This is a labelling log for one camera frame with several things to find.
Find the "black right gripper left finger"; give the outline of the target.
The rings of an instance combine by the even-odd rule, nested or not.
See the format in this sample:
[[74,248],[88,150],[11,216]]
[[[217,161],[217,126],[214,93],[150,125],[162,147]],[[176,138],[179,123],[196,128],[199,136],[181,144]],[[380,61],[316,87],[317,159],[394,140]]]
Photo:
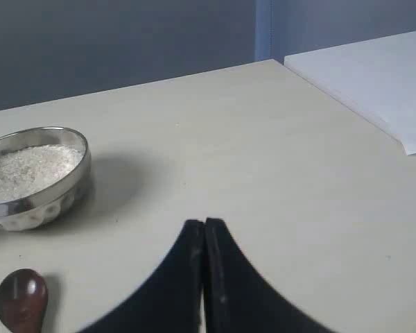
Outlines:
[[152,275],[83,332],[198,332],[204,224],[187,220]]

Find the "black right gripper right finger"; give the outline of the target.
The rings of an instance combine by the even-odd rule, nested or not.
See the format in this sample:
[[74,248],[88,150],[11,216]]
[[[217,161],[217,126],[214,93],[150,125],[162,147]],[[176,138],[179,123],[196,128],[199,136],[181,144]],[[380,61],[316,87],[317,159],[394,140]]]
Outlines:
[[268,284],[225,222],[205,221],[203,291],[207,332],[330,332]]

